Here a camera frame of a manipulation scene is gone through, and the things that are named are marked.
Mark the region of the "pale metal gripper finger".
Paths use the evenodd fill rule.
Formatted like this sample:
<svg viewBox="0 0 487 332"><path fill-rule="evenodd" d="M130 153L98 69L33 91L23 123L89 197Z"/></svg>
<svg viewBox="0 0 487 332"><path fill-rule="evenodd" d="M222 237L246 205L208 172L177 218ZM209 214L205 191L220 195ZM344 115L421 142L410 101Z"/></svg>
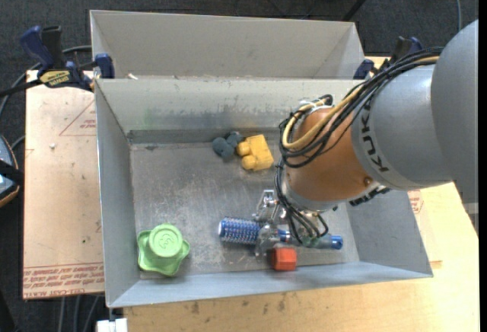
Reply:
<svg viewBox="0 0 487 332"><path fill-rule="evenodd" d="M285 210L273 189L264 190L256 205L253 219L259 223L283 223Z"/></svg>
<svg viewBox="0 0 487 332"><path fill-rule="evenodd" d="M271 225L264 225L258 232L254 254L256 257L264 257L277 243L288 243L289 241L289 230Z"/></svg>

